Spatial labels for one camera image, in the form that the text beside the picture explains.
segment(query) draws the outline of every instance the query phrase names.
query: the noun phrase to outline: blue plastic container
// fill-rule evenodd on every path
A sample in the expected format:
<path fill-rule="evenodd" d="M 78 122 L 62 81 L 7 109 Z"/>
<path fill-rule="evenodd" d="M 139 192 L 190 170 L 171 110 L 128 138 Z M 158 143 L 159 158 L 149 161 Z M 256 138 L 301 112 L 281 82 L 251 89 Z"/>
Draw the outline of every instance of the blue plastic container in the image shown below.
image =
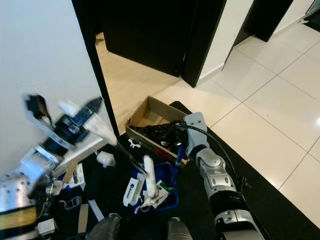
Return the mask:
<path fill-rule="evenodd" d="M 147 214 L 147 213 L 152 213 L 152 212 L 157 212 L 157 211 L 162 211 L 166 209 L 171 209 L 175 208 L 176 206 L 179 205 L 179 196 L 178 196 L 178 187 L 177 187 L 177 182 L 174 181 L 173 185 L 171 183 L 171 178 L 174 173 L 174 168 L 169 162 L 154 162 L 154 174 L 155 174 L 155 181 L 158 182 L 161 180 L 168 188 L 173 187 L 174 191 L 168 195 L 168 197 L 155 209 L 153 206 L 150 207 L 149 211 L 147 212 L 141 212 L 140 210 L 138 211 L 138 215 L 140 214 Z M 135 168 L 132 173 L 132 178 L 137 179 L 137 174 L 138 170 Z M 147 185 L 146 182 L 144 182 L 144 185 L 142 187 L 142 192 L 144 190 L 147 190 Z M 138 202 L 135 206 L 138 207 L 141 205 L 140 202 Z"/>

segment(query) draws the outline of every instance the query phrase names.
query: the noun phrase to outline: black floor mat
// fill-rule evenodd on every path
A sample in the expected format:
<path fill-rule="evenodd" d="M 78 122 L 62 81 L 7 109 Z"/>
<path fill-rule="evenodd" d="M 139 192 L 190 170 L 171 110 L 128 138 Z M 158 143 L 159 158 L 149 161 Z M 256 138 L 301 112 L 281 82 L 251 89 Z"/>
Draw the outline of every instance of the black floor mat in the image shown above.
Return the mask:
<path fill-rule="evenodd" d="M 180 102 L 174 102 L 171 106 L 187 114 L 191 113 Z M 252 188 L 245 188 L 243 194 L 255 217 L 259 219 L 258 222 L 268 232 L 269 240 L 320 240 L 320 230 L 317 226 L 209 128 L 208 132 L 225 148 L 238 176 L 247 177 Z M 119 140 L 130 150 L 128 137 L 125 134 Z M 218 155 L 223 156 L 215 142 L 211 139 L 208 139 L 208 142 Z M 116 167 L 103 168 L 96 161 L 95 154 L 82 162 L 88 188 L 86 187 L 83 193 L 79 187 L 72 191 L 61 191 L 57 196 L 50 218 L 55 219 L 59 230 L 51 236 L 52 240 L 64 240 L 77 234 L 80 209 L 65 211 L 63 205 L 58 202 L 77 195 L 82 196 L 84 203 L 87 202 L 86 199 L 94 198 L 105 217 L 109 213 L 118 213 L 122 216 L 117 240 L 165 240 L 166 223 L 171 217 L 179 217 L 185 223 L 193 240 L 218 240 L 213 225 L 214 216 L 204 188 L 204 179 L 194 162 L 189 162 L 177 177 L 179 193 L 177 207 L 134 216 L 132 207 L 124 207 L 122 204 L 133 167 L 121 152 L 110 145 L 104 146 L 102 150 L 114 154 Z M 143 147 L 131 149 L 130 152 L 138 160 L 144 154 L 150 155 L 155 161 L 158 158 Z M 92 209 L 89 208 L 86 230 L 91 231 L 97 222 Z"/>
<path fill-rule="evenodd" d="M 305 20 L 308 21 L 305 25 L 320 32 L 320 10 L 308 16 Z"/>

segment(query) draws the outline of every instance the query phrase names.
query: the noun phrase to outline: cardboard box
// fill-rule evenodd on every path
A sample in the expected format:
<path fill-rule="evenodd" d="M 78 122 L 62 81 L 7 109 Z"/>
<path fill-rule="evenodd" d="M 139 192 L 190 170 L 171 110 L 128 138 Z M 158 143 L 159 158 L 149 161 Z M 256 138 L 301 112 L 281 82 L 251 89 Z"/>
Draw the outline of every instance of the cardboard box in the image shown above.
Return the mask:
<path fill-rule="evenodd" d="M 177 155 L 175 153 L 165 149 L 130 127 L 146 127 L 148 125 L 154 126 L 168 124 L 175 120 L 183 120 L 184 116 L 186 116 L 184 112 L 169 106 L 152 96 L 148 96 L 127 121 L 125 131 L 130 138 L 143 144 L 144 147 L 151 151 L 155 151 L 168 162 L 175 163 L 177 159 Z"/>

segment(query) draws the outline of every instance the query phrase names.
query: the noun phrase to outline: door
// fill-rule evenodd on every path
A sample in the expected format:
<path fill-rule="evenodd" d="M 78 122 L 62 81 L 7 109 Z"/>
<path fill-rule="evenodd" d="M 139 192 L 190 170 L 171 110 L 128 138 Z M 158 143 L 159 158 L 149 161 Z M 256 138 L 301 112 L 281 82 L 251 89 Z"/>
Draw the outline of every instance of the door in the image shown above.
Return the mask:
<path fill-rule="evenodd" d="M 108 51 L 178 77 L 197 0 L 101 2 Z"/>

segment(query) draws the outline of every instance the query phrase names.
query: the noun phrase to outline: wooden floor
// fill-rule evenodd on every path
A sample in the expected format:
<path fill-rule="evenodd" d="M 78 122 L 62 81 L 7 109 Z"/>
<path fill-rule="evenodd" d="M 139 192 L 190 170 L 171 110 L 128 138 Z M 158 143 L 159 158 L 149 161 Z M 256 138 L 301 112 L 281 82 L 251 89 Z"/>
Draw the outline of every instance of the wooden floor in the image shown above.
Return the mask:
<path fill-rule="evenodd" d="M 96 51 L 112 108 L 119 131 L 124 133 L 125 122 L 147 96 L 153 96 L 181 79 L 107 51 L 102 33 L 97 40 Z"/>

